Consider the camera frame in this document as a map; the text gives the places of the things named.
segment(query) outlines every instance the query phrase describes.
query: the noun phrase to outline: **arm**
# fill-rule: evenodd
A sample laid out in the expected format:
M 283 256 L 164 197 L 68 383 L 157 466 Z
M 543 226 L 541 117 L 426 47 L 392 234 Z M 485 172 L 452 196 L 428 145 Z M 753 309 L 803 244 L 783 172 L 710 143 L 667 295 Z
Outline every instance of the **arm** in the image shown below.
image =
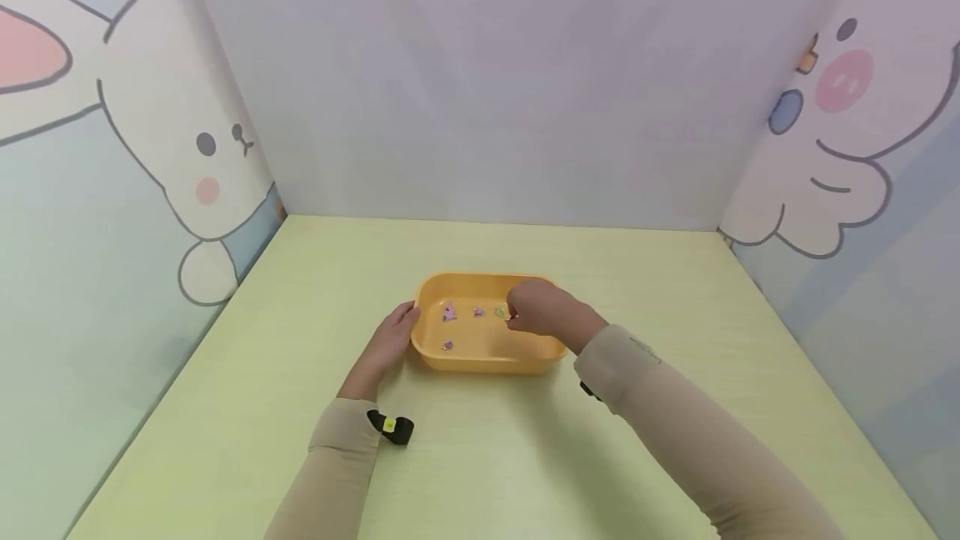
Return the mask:
M 367 419 L 380 382 L 399 361 L 419 318 L 412 302 L 387 315 L 314 428 L 306 458 L 264 540 L 354 540 L 380 432 Z
M 623 327 L 548 282 L 520 283 L 507 302 L 512 329 L 554 336 L 579 356 L 583 383 L 630 424 L 720 538 L 843 538 L 774 453 Z
M 265 540 L 356 538 L 380 441 L 367 419 L 372 408 L 365 400 L 330 402 Z

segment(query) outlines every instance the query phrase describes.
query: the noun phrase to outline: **beige long-sleeve shirt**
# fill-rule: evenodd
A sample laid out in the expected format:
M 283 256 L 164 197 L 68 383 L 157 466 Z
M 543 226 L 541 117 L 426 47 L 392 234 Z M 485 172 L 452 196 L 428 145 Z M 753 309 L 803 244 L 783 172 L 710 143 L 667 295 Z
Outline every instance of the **beige long-sleeve shirt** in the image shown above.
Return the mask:
M 623 418 L 722 540 L 843 538 L 803 484 L 753 435 L 649 346 L 608 326 L 574 364 Z M 354 540 L 380 434 L 373 402 L 336 399 L 266 540 Z

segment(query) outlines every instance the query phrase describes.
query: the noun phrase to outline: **white wall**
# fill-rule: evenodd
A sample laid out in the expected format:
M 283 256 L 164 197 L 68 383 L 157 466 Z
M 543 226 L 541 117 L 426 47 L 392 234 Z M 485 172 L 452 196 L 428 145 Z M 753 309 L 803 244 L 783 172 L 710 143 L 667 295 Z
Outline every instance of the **white wall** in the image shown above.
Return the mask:
M 940 538 L 960 538 L 955 2 L 837 0 L 722 220 Z
M 279 224 L 198 4 L 0 0 L 4 540 L 63 537 Z
M 714 229 L 828 0 L 206 0 L 295 213 Z

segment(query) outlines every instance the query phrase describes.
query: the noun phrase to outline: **black strap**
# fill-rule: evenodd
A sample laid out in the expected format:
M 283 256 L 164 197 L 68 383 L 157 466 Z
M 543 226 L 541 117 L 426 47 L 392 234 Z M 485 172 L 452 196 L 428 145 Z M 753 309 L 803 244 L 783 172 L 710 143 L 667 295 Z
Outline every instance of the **black strap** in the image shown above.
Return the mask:
M 377 409 L 372 408 L 367 412 L 367 419 L 370 419 L 371 425 L 380 432 L 384 438 L 390 440 L 393 444 L 406 445 L 410 443 L 410 437 L 414 434 L 414 422 L 405 417 L 393 419 L 381 414 Z
M 599 397 L 598 395 L 594 394 L 594 393 L 593 393 L 593 390 L 590 389 L 589 386 L 587 386 L 586 383 L 580 382 L 580 388 L 582 388 L 582 389 L 583 389 L 583 392 L 584 392 L 584 393 L 587 393 L 588 396 L 593 396 L 593 398 L 595 398 L 595 399 L 597 399 L 598 401 L 600 401 L 600 397 Z

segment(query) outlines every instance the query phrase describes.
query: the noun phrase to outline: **light green table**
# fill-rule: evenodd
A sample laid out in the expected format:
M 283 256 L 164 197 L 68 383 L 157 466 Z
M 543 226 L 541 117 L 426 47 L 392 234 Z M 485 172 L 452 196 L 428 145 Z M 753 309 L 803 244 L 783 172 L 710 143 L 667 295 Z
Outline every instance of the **light green table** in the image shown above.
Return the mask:
M 70 540 L 260 538 L 379 319 L 440 270 L 549 276 L 737 415 L 850 538 L 935 538 L 712 232 L 290 217 Z M 411 356 L 381 399 L 417 431 L 381 447 L 361 538 L 713 538 L 569 361 L 470 376 Z

